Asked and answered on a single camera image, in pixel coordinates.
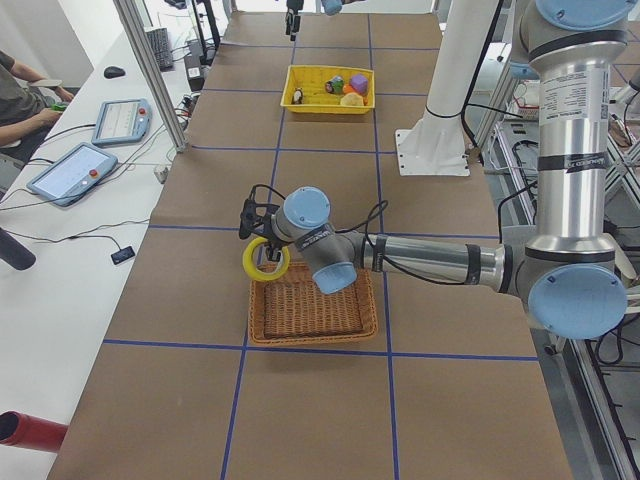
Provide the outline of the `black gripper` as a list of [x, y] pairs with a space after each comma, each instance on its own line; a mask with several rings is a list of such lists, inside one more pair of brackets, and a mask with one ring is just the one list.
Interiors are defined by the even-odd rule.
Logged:
[[303, 9], [303, 0], [287, 0], [286, 6], [285, 34], [291, 41], [295, 41], [300, 28], [299, 13]]
[[267, 240], [266, 255], [271, 262], [283, 259], [287, 243], [276, 235], [274, 215], [279, 206], [271, 203], [259, 203], [253, 197], [244, 201], [240, 213], [239, 238], [248, 239], [256, 235]]

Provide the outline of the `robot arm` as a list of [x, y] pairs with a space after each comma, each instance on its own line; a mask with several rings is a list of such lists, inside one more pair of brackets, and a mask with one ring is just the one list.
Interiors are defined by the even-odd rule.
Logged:
[[[321, 0], [321, 7], [328, 16], [333, 16], [341, 12], [344, 5], [352, 3], [352, 0]], [[295, 41], [300, 30], [301, 15], [304, 7], [304, 0], [287, 0], [285, 14], [285, 34], [291, 41]]]
[[540, 80], [537, 216], [522, 245], [483, 248], [340, 232], [330, 203], [306, 186], [281, 205], [248, 199], [239, 235], [242, 263], [261, 282], [280, 278], [297, 250], [321, 292], [351, 284], [358, 269], [397, 271], [439, 285], [485, 285], [519, 298], [531, 321], [567, 339], [618, 326], [627, 292], [615, 274], [615, 245], [603, 231], [609, 69], [627, 44], [630, 1], [522, 1], [512, 54]]

